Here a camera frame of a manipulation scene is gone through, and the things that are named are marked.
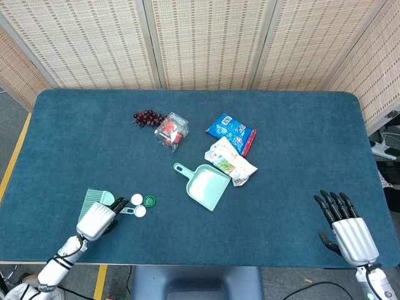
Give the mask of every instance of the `white bottle cap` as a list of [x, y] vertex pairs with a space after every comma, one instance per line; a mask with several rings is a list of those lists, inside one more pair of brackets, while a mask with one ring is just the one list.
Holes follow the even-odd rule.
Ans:
[[143, 205], [138, 205], [135, 207], [134, 213], [138, 218], [144, 217], [146, 215], [146, 208]]
[[140, 194], [135, 194], [132, 196], [131, 202], [133, 205], [140, 205], [143, 202], [143, 196]]

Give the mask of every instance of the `robotic hand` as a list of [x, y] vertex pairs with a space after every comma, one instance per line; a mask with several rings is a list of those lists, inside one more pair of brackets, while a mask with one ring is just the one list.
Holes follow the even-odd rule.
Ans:
[[375, 242], [364, 220], [358, 216], [352, 201], [344, 194], [328, 194], [321, 191], [325, 200], [317, 195], [314, 199], [320, 205], [333, 230], [337, 244], [332, 243], [325, 232], [319, 237], [331, 251], [342, 256], [350, 265], [357, 267], [356, 278], [369, 300], [397, 300], [381, 265], [375, 261], [379, 256]]
[[64, 296], [57, 289], [58, 284], [86, 251], [88, 241], [95, 241], [115, 228], [118, 221], [114, 218], [128, 203], [123, 197], [110, 206], [95, 202], [78, 222], [77, 235], [71, 236], [39, 273], [37, 289], [26, 283], [20, 284], [4, 300], [62, 300]]

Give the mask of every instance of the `crumpled wrapper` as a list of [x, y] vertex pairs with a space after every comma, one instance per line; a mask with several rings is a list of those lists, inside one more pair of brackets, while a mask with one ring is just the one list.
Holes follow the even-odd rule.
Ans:
[[239, 155], [226, 137], [213, 144], [204, 158], [231, 177], [234, 186], [242, 186], [258, 170]]

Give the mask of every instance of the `dustpan handle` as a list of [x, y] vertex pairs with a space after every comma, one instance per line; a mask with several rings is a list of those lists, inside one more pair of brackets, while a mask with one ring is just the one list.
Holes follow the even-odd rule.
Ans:
[[187, 167], [182, 166], [178, 162], [174, 164], [174, 170], [181, 173], [183, 176], [186, 176], [189, 179], [192, 179], [194, 177], [194, 173], [190, 171]]

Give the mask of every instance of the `grapes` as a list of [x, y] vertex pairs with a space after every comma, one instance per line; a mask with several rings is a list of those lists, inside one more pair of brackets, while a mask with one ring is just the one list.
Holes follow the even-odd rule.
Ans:
[[133, 114], [132, 123], [136, 123], [140, 127], [144, 127], [145, 125], [149, 126], [160, 126], [161, 123], [165, 120], [162, 114], [154, 112], [152, 109], [147, 109], [145, 111], [137, 112]]

